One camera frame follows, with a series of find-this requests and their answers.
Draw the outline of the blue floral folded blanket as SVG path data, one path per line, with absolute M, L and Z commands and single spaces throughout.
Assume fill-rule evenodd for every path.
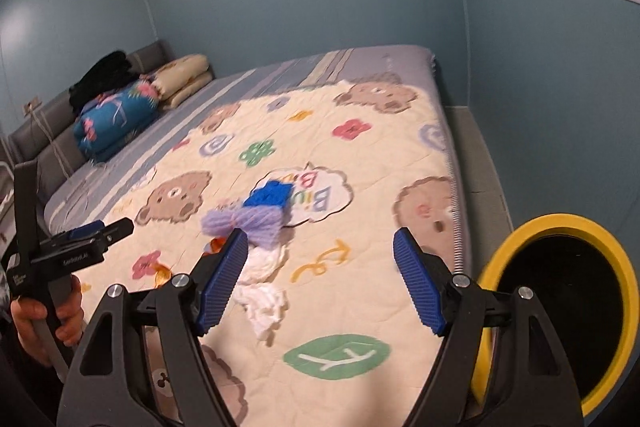
M 80 153 L 92 162 L 109 160 L 158 114 L 160 96 L 146 80 L 88 103 L 73 125 L 73 136 Z

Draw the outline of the cream folded quilt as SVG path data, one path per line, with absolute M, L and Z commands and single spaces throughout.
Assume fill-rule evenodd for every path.
M 213 69 L 203 54 L 190 54 L 165 64 L 151 74 L 161 109 L 173 109 L 214 79 Z

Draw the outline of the wall power socket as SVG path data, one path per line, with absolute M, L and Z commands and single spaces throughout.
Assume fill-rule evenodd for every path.
M 32 115 L 35 110 L 42 104 L 39 96 L 34 96 L 29 102 L 23 105 L 23 114 L 25 117 Z

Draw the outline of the blue foam net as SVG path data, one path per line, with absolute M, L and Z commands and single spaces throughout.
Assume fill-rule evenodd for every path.
M 263 186 L 254 188 L 243 202 L 243 207 L 271 206 L 285 209 L 294 190 L 293 183 L 269 180 Z

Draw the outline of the black clothing pile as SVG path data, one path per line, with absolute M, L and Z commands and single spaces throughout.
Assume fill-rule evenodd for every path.
M 98 96 L 125 88 L 137 79 L 138 75 L 132 70 L 124 51 L 105 55 L 68 90 L 74 115 L 79 116 L 84 107 Z

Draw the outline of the yellow rimmed black trash bin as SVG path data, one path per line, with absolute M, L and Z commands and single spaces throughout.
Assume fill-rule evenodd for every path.
M 513 231 L 480 273 L 480 286 L 540 299 L 574 373 L 582 413 L 594 421 L 631 366 L 639 334 L 639 282 L 622 244 L 602 225 L 550 213 Z

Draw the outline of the white tissue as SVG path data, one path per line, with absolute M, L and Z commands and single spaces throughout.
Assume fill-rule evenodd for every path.
M 274 283 L 285 258 L 285 246 L 274 249 L 250 247 L 232 294 L 233 301 L 244 310 L 257 340 L 268 346 L 288 309 L 285 290 Z

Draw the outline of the purple foam fruit net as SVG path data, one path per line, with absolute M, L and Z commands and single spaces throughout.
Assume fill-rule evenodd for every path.
M 280 244 L 283 219 L 284 211 L 279 207 L 214 209 L 202 218 L 201 226 L 205 234 L 213 237 L 228 237 L 235 229 L 239 229 L 251 244 L 273 249 Z

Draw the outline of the grey padded headboard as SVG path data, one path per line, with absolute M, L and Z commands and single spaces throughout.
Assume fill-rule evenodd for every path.
M 172 60 L 170 46 L 157 40 L 127 54 L 132 70 L 143 80 Z M 73 125 L 75 116 L 70 106 L 70 88 L 50 102 L 38 107 L 24 124 L 8 138 L 9 151 L 15 164 L 38 162 L 38 199 L 46 205 L 58 189 L 88 161 L 76 144 Z

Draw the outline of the cream cartoon bear quilt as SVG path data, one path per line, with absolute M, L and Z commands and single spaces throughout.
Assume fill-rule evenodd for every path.
M 439 339 L 393 258 L 408 229 L 453 267 L 458 205 L 439 105 L 398 76 L 232 102 L 171 147 L 110 211 L 134 234 L 79 275 L 87 312 L 114 283 L 151 289 L 219 251 L 248 257 L 203 338 L 240 426 L 398 426 Z

